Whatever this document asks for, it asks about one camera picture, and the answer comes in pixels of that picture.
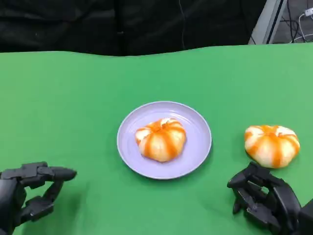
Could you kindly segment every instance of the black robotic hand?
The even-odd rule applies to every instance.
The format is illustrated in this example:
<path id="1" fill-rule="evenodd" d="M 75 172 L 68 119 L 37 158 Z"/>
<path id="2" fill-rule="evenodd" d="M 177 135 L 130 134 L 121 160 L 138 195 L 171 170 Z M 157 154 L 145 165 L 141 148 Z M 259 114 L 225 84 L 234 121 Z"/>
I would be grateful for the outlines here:
<path id="1" fill-rule="evenodd" d="M 313 200 L 302 208 L 292 188 L 271 175 L 267 168 L 251 162 L 227 187 L 232 188 L 236 196 L 233 213 L 244 209 L 248 219 L 275 235 L 312 234 Z"/>
<path id="2" fill-rule="evenodd" d="M 53 212 L 53 203 L 61 191 L 64 181 L 72 180 L 76 171 L 63 167 L 48 167 L 47 163 L 24 164 L 18 169 L 7 169 L 0 173 L 0 235 L 11 235 L 15 227 L 29 220 L 36 221 Z M 25 203 L 25 187 L 43 186 L 46 181 L 53 184 L 43 196 Z"/>

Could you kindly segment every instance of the green table surface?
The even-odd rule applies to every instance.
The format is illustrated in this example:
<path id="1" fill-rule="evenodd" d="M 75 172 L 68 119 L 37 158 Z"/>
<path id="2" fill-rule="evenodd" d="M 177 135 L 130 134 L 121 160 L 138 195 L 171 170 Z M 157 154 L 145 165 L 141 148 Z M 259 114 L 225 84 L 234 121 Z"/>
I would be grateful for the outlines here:
<path id="1" fill-rule="evenodd" d="M 313 44 L 209 47 L 115 58 L 71 52 L 0 54 L 1 169 L 47 161 L 76 169 L 53 214 L 15 235 L 269 234 L 232 215 L 228 180 L 250 162 L 250 125 L 293 129 L 301 150 L 273 170 L 300 203 L 313 198 Z M 116 134 L 136 107 L 184 103 L 207 120 L 209 158 L 177 180 L 130 170 Z M 28 197 L 46 189 L 28 191 Z"/>

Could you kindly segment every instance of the black backdrop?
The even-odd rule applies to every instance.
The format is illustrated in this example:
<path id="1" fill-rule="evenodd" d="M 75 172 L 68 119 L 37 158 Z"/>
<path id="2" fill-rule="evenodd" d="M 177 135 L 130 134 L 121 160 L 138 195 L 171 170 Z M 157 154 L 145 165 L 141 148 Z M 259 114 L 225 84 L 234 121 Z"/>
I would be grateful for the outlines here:
<path id="1" fill-rule="evenodd" d="M 142 55 L 243 45 L 248 43 L 265 3 L 266 0 L 0 0 L 0 51 Z"/>

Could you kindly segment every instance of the light purple plate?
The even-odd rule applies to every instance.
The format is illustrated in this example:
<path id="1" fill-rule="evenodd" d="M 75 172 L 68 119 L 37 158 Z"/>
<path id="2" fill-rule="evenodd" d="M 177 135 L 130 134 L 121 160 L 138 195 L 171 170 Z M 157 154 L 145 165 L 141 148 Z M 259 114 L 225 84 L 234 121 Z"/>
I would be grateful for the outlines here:
<path id="1" fill-rule="evenodd" d="M 143 157 L 135 141 L 135 132 L 161 118 L 175 118 L 186 131 L 182 154 L 160 163 Z M 173 179 L 195 170 L 211 148 L 211 131 L 205 119 L 194 109 L 171 101 L 159 101 L 140 106 L 122 122 L 117 132 L 117 148 L 123 161 L 135 172 L 153 179 Z"/>

